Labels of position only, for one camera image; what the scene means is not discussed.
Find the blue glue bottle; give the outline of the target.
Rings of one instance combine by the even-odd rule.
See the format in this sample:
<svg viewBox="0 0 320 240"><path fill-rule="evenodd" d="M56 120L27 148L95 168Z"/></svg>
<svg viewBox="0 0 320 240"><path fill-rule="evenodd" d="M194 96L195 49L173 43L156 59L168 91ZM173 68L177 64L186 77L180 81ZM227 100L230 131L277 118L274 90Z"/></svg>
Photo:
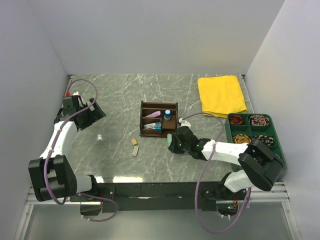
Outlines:
<svg viewBox="0 0 320 240"><path fill-rule="evenodd" d="M171 119L171 110L169 110L169 109L166 109L165 111L164 111L164 116L163 116L163 118L166 120L166 121L169 121L170 119Z"/></svg>

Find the brown wooden desk organizer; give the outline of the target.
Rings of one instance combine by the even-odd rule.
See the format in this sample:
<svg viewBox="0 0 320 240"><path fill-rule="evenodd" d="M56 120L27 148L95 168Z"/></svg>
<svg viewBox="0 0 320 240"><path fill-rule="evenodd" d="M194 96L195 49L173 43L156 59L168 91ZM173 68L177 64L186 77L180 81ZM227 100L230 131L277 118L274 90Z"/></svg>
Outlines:
<svg viewBox="0 0 320 240"><path fill-rule="evenodd" d="M170 120L164 119L165 110L171 110ZM145 117L155 111L161 111L161 116L156 118ZM141 137L166 138L167 134L173 134L178 128L178 103L165 102L146 102L142 101L140 104L140 123L139 135ZM161 123L161 129L144 129L143 125L151 123Z"/></svg>

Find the blue cap white marker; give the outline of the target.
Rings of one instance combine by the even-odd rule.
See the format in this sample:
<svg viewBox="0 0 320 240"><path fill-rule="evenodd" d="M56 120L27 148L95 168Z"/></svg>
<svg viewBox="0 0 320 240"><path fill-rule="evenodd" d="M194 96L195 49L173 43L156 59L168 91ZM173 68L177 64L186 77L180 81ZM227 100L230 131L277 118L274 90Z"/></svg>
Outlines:
<svg viewBox="0 0 320 240"><path fill-rule="evenodd" d="M162 129L162 124L160 122L144 124L143 128L144 129L151 129L151 130L161 130Z"/></svg>

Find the pink eraser stick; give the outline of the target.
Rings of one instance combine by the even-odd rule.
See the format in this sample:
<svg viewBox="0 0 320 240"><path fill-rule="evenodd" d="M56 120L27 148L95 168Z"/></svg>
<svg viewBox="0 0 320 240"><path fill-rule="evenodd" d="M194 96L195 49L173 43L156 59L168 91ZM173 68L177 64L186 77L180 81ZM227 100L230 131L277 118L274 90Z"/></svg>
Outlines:
<svg viewBox="0 0 320 240"><path fill-rule="evenodd" d="M161 111L155 111L145 116L145 118L158 118L161 116Z"/></svg>

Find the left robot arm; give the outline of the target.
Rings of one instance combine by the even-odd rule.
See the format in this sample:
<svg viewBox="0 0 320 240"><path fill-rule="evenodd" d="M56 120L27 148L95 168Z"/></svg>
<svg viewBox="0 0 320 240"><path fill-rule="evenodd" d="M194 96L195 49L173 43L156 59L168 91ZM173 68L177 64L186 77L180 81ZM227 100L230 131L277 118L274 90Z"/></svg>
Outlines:
<svg viewBox="0 0 320 240"><path fill-rule="evenodd" d="M93 97L89 103L78 94L62 98L62 107L53 121L54 131L45 151L28 164L33 191L39 202L53 199L47 187L57 199L79 193L88 201L99 197L100 188L94 176L76 176L67 155L76 134L105 116Z"/></svg>

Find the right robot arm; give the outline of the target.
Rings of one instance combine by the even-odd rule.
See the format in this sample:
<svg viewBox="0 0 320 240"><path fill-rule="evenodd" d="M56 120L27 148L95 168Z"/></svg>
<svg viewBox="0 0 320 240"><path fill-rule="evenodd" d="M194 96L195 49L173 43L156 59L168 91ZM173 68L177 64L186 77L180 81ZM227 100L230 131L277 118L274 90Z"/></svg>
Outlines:
<svg viewBox="0 0 320 240"><path fill-rule="evenodd" d="M221 180L220 196L231 199L243 189L256 187L269 192L285 169L285 162L260 140L250 143L227 143L197 138L187 126L167 135L168 149L174 154L187 153L196 160L215 160L241 167Z"/></svg>

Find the beige rectangular eraser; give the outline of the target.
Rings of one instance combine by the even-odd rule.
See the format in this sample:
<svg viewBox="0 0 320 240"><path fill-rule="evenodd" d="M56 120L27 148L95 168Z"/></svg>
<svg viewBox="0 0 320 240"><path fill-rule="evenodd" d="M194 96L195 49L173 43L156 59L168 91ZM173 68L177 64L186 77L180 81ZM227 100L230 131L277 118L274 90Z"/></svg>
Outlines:
<svg viewBox="0 0 320 240"><path fill-rule="evenodd" d="M137 157L138 151L139 151L139 146L138 145L134 146L132 156Z"/></svg>

